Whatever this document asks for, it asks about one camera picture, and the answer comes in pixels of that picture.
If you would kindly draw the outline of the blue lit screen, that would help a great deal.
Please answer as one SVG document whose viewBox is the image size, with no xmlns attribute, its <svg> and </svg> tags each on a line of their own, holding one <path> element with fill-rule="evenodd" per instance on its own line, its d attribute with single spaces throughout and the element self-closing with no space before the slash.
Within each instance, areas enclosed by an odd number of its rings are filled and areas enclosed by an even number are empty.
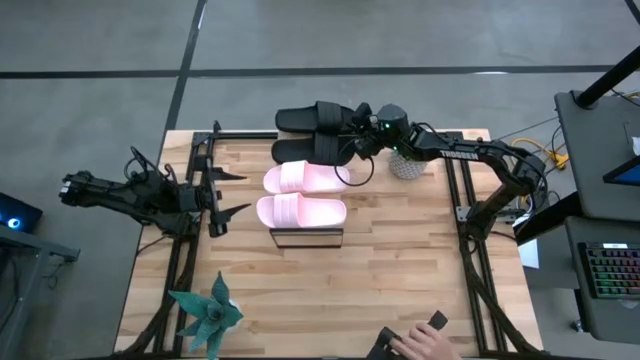
<svg viewBox="0 0 640 360">
<path fill-rule="evenodd" d="M 608 184 L 640 187 L 640 155 L 606 173 L 603 181 Z"/>
</svg>

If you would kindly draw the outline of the computer case with blue light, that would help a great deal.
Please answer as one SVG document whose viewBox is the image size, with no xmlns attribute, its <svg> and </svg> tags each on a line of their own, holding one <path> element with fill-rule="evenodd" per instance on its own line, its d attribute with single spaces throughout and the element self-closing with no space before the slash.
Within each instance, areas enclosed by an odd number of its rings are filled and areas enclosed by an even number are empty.
<svg viewBox="0 0 640 360">
<path fill-rule="evenodd" d="M 0 225 L 11 230 L 33 233 L 43 211 L 0 192 Z"/>
</svg>

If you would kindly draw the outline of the black handheld device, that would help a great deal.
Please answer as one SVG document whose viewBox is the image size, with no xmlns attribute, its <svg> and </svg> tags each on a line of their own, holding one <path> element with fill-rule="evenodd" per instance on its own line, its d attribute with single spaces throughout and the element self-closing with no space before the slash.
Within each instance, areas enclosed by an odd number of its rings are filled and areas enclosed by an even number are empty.
<svg viewBox="0 0 640 360">
<path fill-rule="evenodd" d="M 445 327 L 448 318 L 440 311 L 436 311 L 428 321 L 428 324 L 439 331 Z M 396 352 L 392 346 L 393 339 L 400 340 L 400 336 L 388 327 L 383 327 L 378 337 L 366 355 L 365 360 L 408 360 L 404 355 Z"/>
</svg>

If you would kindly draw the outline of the person's hand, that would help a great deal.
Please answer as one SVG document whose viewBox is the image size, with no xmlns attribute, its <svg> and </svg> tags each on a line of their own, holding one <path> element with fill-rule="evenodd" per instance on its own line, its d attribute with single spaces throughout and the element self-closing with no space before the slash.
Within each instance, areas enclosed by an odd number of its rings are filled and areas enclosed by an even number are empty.
<svg viewBox="0 0 640 360">
<path fill-rule="evenodd" d="M 406 335 L 392 339 L 390 345 L 408 360 L 462 360 L 450 341 L 425 321 L 417 322 Z"/>
</svg>

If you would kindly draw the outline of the wooden shelf with black frame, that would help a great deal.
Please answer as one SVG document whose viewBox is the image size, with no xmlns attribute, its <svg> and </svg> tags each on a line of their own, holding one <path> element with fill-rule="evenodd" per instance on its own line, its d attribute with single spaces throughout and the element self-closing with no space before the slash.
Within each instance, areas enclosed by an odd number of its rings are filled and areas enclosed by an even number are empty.
<svg viewBox="0 0 640 360">
<path fill-rule="evenodd" d="M 297 136 L 291 137 L 291 136 L 287 136 L 284 132 L 280 132 L 278 134 L 277 140 L 304 139 L 304 138 L 311 138 L 312 136 L 313 135 L 305 136 L 305 137 L 297 137 Z M 337 199 L 331 196 L 333 193 L 300 193 L 300 194 L 308 198 Z M 266 196 L 273 196 L 273 195 L 278 195 L 278 194 L 270 194 L 269 192 L 267 192 Z M 266 227 L 268 228 L 269 234 L 278 248 L 327 248 L 329 246 L 327 243 L 324 243 L 324 242 L 317 243 L 315 241 L 317 237 L 322 237 L 322 236 L 336 236 L 338 238 L 338 241 L 334 243 L 332 246 L 334 248 L 339 248 L 343 244 L 344 223 L 341 226 L 330 227 L 330 228 L 269 228 L 267 226 Z"/>
</svg>

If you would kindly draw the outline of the backlit computer keyboard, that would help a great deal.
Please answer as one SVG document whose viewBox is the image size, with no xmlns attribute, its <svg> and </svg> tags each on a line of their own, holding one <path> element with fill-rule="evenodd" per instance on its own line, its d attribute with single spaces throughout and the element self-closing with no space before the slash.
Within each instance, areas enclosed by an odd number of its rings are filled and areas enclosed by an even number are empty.
<svg viewBox="0 0 640 360">
<path fill-rule="evenodd" d="M 640 245 L 583 242 L 578 250 L 593 298 L 640 301 Z"/>
</svg>

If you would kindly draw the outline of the black aluminium table frame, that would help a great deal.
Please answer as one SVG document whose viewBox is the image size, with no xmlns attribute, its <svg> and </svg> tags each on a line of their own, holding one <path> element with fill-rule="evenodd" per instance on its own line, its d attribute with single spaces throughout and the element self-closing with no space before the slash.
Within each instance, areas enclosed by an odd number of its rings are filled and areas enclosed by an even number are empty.
<svg viewBox="0 0 640 360">
<path fill-rule="evenodd" d="M 258 219 L 256 202 L 266 196 L 263 177 L 275 166 L 277 132 L 222 131 L 214 166 L 247 179 L 216 182 L 221 208 L 251 203 L 228 223 L 228 233 L 210 238 L 203 226 L 191 292 L 209 296 L 218 271 L 244 318 L 224 335 L 223 358 L 362 358 L 387 326 L 406 333 L 439 310 L 449 319 L 444 334 L 465 356 L 479 354 L 459 252 L 455 206 L 445 160 L 426 167 L 417 180 L 389 169 L 390 150 L 374 158 L 370 182 L 329 197 L 348 210 L 341 248 L 276 247 Z M 514 240 L 493 234 L 486 253 L 497 301 L 534 347 L 542 341 Z M 124 354 L 150 323 L 165 294 L 171 240 L 144 250 L 135 260 L 114 353 Z"/>
</svg>

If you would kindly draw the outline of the grey metal cart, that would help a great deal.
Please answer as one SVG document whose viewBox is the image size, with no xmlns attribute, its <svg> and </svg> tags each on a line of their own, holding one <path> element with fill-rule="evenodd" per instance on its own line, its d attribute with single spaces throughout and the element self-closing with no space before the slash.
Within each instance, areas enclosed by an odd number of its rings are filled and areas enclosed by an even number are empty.
<svg viewBox="0 0 640 360">
<path fill-rule="evenodd" d="M 49 259 L 57 256 L 64 262 L 75 262 L 80 249 L 4 226 L 0 226 L 0 246 L 9 250 L 5 256 L 0 255 L 0 263 L 13 265 L 20 258 L 27 262 L 10 281 L 13 295 L 9 297 L 7 313 L 0 319 L 0 360 L 15 360 Z"/>
</svg>

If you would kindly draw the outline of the black slide sandal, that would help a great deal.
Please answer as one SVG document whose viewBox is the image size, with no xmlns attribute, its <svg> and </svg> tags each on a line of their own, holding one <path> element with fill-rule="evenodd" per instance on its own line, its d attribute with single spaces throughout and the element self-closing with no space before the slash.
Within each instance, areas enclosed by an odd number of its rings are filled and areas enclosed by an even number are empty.
<svg viewBox="0 0 640 360">
<path fill-rule="evenodd" d="M 275 125 L 280 131 L 290 133 L 322 133 L 339 135 L 352 123 L 354 111 L 333 102 L 317 101 L 302 108 L 280 109 L 275 115 Z"/>
<path fill-rule="evenodd" d="M 316 133 L 311 138 L 277 140 L 271 154 L 278 164 L 305 160 L 316 165 L 344 166 L 353 158 L 355 147 L 352 137 Z"/>
</svg>

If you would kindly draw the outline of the green succulent in patterned pot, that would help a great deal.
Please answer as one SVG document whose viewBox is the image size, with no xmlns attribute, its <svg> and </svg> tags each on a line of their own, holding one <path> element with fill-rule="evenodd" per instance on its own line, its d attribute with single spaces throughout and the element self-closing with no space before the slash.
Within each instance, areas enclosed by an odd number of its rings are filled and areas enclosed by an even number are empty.
<svg viewBox="0 0 640 360">
<path fill-rule="evenodd" d="M 393 149 L 389 159 L 389 169 L 397 178 L 415 180 L 422 176 L 428 162 L 417 159 L 408 152 Z"/>
</svg>

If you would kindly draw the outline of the black pole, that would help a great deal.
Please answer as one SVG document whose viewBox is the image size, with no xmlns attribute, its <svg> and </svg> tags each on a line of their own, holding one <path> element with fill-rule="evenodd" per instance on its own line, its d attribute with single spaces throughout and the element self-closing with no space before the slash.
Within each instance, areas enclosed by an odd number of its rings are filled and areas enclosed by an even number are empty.
<svg viewBox="0 0 640 360">
<path fill-rule="evenodd" d="M 640 68 L 640 45 L 620 62 L 591 84 L 585 91 L 574 95 L 574 102 L 583 109 L 591 108 L 604 94 Z"/>
<path fill-rule="evenodd" d="M 522 245 L 540 234 L 544 234 L 561 225 L 564 220 L 580 209 L 580 200 L 574 192 L 553 205 L 530 216 L 514 229 L 516 243 Z"/>
</svg>

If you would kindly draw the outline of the grey desk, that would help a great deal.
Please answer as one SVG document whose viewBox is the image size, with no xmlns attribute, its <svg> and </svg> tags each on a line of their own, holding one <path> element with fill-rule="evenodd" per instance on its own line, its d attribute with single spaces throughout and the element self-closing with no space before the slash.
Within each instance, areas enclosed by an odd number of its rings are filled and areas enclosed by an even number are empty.
<svg viewBox="0 0 640 360">
<path fill-rule="evenodd" d="M 640 186 L 609 184 L 603 176 L 634 158 L 640 107 L 620 97 L 579 107 L 571 93 L 554 96 L 582 212 L 591 218 L 640 222 Z"/>
<path fill-rule="evenodd" d="M 640 301 L 593 298 L 578 250 L 583 242 L 640 245 L 640 225 L 569 217 L 564 227 L 579 284 L 576 297 L 582 327 L 598 340 L 640 345 Z"/>
</svg>

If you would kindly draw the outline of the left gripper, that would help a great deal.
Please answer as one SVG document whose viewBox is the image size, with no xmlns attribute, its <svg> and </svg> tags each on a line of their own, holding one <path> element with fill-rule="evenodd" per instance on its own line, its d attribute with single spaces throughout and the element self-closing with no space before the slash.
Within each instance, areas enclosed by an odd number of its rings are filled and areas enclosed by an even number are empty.
<svg viewBox="0 0 640 360">
<path fill-rule="evenodd" d="M 213 166 L 211 155 L 196 155 L 192 165 L 192 174 L 201 173 L 200 183 L 183 184 L 179 188 L 179 206 L 181 212 L 181 228 L 179 237 L 194 236 L 195 213 L 209 212 L 209 235 L 220 237 L 227 233 L 226 223 L 231 221 L 233 215 L 250 206 L 250 203 L 237 205 L 225 210 L 219 207 L 222 192 L 216 188 L 215 181 L 244 180 L 244 176 L 227 173 L 221 167 Z"/>
</svg>

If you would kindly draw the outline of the pink slide sandal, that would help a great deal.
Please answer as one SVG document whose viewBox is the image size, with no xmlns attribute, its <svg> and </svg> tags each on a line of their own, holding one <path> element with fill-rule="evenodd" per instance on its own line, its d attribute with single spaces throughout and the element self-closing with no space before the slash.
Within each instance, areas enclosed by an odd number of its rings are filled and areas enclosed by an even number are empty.
<svg viewBox="0 0 640 360">
<path fill-rule="evenodd" d="M 337 193 L 344 191 L 349 181 L 350 172 L 346 167 L 302 160 L 271 168 L 263 178 L 263 186 L 270 194 Z"/>
<path fill-rule="evenodd" d="M 256 204 L 256 212 L 269 228 L 338 227 L 347 218 L 347 208 L 341 200 L 308 198 L 300 193 L 262 197 Z"/>
</svg>

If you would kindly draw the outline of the white paper sheet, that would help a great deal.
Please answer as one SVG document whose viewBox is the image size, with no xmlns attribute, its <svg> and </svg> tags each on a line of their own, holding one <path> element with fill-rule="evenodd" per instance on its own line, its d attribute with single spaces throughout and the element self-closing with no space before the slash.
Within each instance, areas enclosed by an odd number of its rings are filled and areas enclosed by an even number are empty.
<svg viewBox="0 0 640 360">
<path fill-rule="evenodd" d="M 519 256 L 521 263 L 524 267 L 539 269 L 539 253 L 538 253 L 538 241 L 536 239 L 529 240 L 524 244 L 518 246 Z"/>
</svg>

